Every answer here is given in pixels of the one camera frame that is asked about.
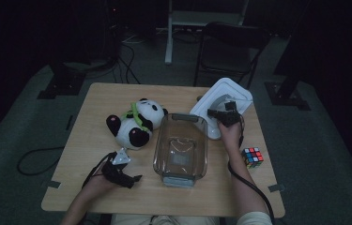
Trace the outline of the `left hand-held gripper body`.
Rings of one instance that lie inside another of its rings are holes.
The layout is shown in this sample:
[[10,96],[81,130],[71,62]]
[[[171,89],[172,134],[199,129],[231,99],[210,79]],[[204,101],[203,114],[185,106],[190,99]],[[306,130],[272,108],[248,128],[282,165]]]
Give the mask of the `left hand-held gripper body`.
[[132,177],[123,173],[123,169],[130,163],[126,150],[121,148],[108,155],[108,160],[102,167],[105,178],[117,185],[122,183],[134,183]]

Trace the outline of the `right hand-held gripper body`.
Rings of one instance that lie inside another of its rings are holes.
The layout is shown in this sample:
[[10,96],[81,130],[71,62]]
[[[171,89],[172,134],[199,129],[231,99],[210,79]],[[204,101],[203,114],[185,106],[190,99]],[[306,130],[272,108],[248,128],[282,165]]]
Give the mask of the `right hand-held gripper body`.
[[237,111],[237,104],[235,101],[229,101],[224,104],[225,111],[218,115],[222,116],[222,119],[218,119],[224,126],[229,128],[230,126],[240,122],[240,114]]

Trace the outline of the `white storage box lid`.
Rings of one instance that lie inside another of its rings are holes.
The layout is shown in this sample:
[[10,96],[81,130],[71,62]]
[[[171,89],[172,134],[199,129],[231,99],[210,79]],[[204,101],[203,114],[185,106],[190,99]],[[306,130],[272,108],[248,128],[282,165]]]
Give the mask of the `white storage box lid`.
[[207,111],[225,112],[225,104],[234,101],[240,114],[253,103],[252,94],[229,78],[219,79],[191,109],[191,114],[203,117],[207,121],[207,136],[209,139],[218,140],[221,133],[214,117],[208,116]]

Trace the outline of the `panda plush toy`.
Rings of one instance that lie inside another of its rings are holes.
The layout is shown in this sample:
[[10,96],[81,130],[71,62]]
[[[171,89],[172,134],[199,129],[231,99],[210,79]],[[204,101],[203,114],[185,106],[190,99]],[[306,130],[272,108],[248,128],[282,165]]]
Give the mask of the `panda plush toy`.
[[130,109],[121,117],[109,115],[106,125],[120,146],[139,150],[150,141],[167,113],[157,101],[142,98],[131,103]]

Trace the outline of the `colourful puzzle cube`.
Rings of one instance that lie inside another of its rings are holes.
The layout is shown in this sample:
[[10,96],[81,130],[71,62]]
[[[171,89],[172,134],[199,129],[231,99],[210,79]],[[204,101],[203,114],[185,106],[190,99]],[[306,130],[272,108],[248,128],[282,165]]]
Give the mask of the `colourful puzzle cube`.
[[244,148],[241,152],[245,165],[250,168],[260,166],[264,162],[264,157],[258,147]]

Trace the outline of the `clear plastic storage box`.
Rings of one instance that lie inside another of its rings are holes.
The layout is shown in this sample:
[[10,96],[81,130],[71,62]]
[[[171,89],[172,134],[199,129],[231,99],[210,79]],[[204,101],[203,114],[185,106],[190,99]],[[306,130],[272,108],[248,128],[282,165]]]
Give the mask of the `clear plastic storage box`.
[[165,115],[153,169],[166,186],[192,188],[207,172],[207,121],[193,114]]

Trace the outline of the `person's right hand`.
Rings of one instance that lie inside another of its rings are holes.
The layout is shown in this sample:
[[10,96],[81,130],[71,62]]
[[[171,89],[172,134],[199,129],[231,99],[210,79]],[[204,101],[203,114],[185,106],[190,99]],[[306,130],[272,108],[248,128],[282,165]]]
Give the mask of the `person's right hand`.
[[241,143],[239,142],[242,137],[241,125],[234,124],[230,127],[226,127],[223,123],[219,123],[218,128],[225,149],[228,152],[238,150],[241,146]]

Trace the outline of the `person's left hand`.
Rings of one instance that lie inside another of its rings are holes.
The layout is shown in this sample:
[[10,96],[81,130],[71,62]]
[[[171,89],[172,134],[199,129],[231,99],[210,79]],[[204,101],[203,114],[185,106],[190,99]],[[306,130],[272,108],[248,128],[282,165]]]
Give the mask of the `person's left hand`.
[[96,172],[85,185],[85,189],[89,193],[102,194],[113,188],[116,188],[117,184],[108,181],[102,172]]

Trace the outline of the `black folding chair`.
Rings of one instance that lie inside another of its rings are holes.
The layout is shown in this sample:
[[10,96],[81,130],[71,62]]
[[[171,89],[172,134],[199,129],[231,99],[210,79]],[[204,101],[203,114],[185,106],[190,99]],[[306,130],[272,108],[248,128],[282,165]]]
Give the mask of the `black folding chair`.
[[197,84],[199,73],[205,71],[239,77],[238,83],[249,76],[249,89],[258,58],[270,39],[270,32],[261,27],[209,22],[200,37],[193,85]]

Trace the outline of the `black stand base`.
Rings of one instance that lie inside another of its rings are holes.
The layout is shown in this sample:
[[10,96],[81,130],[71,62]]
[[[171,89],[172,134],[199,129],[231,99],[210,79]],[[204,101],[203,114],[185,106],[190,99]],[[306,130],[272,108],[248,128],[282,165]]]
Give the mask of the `black stand base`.
[[86,74],[73,71],[63,63],[53,62],[49,65],[53,77],[44,90],[38,94],[38,99],[55,99],[57,96],[78,96]]
[[297,89],[298,81],[285,79],[283,82],[265,82],[268,96],[273,105],[294,106],[301,111],[309,111],[311,108]]

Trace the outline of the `person's cream sleeve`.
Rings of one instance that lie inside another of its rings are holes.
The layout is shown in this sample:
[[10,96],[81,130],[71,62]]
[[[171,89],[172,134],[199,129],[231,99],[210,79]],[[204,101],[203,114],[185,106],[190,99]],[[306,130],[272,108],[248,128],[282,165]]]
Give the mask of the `person's cream sleeve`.
[[237,225],[273,225],[270,216],[263,212],[249,212],[237,221]]

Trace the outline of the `dark equipment tower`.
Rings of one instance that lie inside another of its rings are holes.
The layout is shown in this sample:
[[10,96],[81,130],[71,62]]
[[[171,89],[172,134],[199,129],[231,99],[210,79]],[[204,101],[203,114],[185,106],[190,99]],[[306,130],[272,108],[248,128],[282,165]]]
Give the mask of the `dark equipment tower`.
[[121,46],[120,0],[102,0],[104,15],[104,55],[110,62],[118,59]]

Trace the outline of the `white metal desk frame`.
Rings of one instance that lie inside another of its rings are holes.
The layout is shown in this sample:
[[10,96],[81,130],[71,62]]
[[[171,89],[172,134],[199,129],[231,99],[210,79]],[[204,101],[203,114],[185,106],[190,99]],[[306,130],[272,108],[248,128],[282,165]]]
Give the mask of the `white metal desk frame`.
[[245,20],[250,0],[243,0],[239,13],[201,12],[173,10],[173,0],[169,0],[167,19],[167,44],[164,55],[164,64],[171,65],[173,61],[173,31],[175,26],[205,26],[210,22],[225,22],[242,25]]

